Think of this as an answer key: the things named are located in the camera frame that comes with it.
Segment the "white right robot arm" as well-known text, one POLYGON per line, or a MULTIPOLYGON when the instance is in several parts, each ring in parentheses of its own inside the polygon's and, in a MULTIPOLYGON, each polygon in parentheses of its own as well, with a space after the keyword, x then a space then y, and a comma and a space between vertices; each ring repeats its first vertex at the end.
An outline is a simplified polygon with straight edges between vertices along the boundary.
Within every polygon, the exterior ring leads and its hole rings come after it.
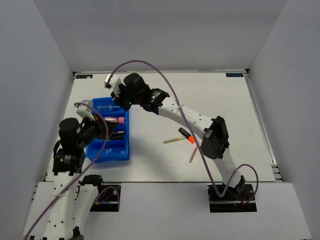
POLYGON ((245 178, 238 171, 229 149, 229 134, 221 116, 210 118, 178 104, 172 96, 159 88, 150 88, 137 73, 124 79, 108 75, 105 87, 111 89, 116 105, 128 111, 139 105, 145 111, 168 118, 184 127, 190 127, 201 139, 203 155, 215 163, 225 185, 223 196, 236 200, 244 193, 245 178))

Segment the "yellow highlighter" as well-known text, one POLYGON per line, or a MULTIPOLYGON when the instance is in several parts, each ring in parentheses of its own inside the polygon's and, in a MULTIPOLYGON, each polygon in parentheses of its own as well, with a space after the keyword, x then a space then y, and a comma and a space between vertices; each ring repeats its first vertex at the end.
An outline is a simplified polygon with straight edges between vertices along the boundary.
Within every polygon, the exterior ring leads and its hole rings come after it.
POLYGON ((125 137, 124 137, 124 136, 110 136, 108 139, 109 139, 110 141, 124 140, 125 137))

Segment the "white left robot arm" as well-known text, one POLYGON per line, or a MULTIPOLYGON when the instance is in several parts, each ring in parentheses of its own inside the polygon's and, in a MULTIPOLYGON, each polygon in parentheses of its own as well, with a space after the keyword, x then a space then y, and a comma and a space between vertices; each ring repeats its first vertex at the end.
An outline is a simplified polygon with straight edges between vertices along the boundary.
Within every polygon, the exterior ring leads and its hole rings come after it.
POLYGON ((93 140, 106 140, 117 126, 115 122, 66 118, 59 124, 59 141, 53 150, 53 199, 42 239, 82 240, 83 228, 94 200, 105 196, 100 175, 83 176, 85 147, 93 140))

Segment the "clear blue-tipped pen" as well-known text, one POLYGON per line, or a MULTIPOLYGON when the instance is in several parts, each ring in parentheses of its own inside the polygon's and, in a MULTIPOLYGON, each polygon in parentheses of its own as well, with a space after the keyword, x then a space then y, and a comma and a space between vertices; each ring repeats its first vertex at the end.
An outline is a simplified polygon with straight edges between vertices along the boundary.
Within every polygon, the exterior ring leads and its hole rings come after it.
POLYGON ((96 110, 98 112, 114 112, 114 111, 120 111, 121 107, 116 105, 98 105, 96 107, 96 110))

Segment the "pink eraser-topped pen case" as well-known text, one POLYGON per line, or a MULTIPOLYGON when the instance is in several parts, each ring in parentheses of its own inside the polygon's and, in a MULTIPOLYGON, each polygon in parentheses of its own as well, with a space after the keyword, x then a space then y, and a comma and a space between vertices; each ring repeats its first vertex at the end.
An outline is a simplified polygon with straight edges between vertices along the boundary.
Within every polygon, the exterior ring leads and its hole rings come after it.
POLYGON ((105 117, 105 121, 117 123, 118 125, 125 125, 126 124, 126 118, 125 117, 105 117))

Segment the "pink thin pen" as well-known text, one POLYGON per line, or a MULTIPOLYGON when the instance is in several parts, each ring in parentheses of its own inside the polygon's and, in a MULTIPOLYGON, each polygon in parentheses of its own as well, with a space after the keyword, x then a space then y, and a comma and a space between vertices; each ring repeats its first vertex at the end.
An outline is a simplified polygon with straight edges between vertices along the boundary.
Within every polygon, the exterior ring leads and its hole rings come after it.
POLYGON ((195 147, 194 150, 193 150, 193 152, 192 152, 192 154, 191 154, 191 156, 190 156, 190 158, 189 158, 189 161, 188 161, 189 163, 192 163, 192 161, 193 161, 193 159, 194 159, 197 151, 198 151, 198 148, 195 147))

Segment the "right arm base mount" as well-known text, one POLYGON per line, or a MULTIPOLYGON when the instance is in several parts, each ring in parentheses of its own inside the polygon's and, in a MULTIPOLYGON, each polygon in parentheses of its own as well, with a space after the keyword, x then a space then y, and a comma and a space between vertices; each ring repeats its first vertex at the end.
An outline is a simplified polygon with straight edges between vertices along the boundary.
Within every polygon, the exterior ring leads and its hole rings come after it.
POLYGON ((219 197, 213 185, 207 186, 210 213, 253 213, 257 212, 255 197, 245 204, 253 195, 254 189, 251 184, 245 184, 238 196, 219 197))

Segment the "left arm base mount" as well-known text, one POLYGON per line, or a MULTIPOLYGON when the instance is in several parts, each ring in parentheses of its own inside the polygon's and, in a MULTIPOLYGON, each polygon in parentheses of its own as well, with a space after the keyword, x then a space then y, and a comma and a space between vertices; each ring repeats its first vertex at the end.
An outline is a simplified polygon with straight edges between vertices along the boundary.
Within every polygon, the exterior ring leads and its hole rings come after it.
POLYGON ((102 195, 98 195, 98 198, 93 202, 90 208, 90 212, 100 213, 116 213, 120 210, 120 199, 121 199, 121 188, 120 184, 116 185, 102 185, 102 195))

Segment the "pink highlighter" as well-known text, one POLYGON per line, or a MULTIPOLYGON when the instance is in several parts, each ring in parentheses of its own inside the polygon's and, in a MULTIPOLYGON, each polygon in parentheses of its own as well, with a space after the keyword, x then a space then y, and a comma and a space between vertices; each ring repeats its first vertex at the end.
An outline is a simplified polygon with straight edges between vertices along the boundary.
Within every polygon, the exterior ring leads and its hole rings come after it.
POLYGON ((125 134, 125 131, 113 131, 110 136, 124 136, 125 134))

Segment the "orange highlighter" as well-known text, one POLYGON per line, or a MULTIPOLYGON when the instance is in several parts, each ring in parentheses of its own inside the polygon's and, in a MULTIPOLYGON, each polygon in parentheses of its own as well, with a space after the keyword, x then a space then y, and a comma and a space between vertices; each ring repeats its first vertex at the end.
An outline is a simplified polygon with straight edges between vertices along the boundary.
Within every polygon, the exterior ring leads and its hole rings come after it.
POLYGON ((184 128, 180 127, 178 129, 178 131, 191 143, 194 144, 195 143, 195 138, 188 133, 184 128))

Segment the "beige thin pen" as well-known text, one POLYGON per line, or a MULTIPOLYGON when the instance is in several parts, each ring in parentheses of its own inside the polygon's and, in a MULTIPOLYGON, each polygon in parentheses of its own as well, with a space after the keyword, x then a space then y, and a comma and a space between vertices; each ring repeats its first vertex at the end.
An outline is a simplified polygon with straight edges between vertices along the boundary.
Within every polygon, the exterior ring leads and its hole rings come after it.
POLYGON ((182 141, 182 140, 185 140, 185 139, 186 139, 186 138, 185 138, 184 136, 182 136, 182 137, 176 137, 176 138, 164 140, 162 143, 163 143, 163 144, 169 144, 169 143, 173 143, 173 142, 177 142, 177 141, 182 141))

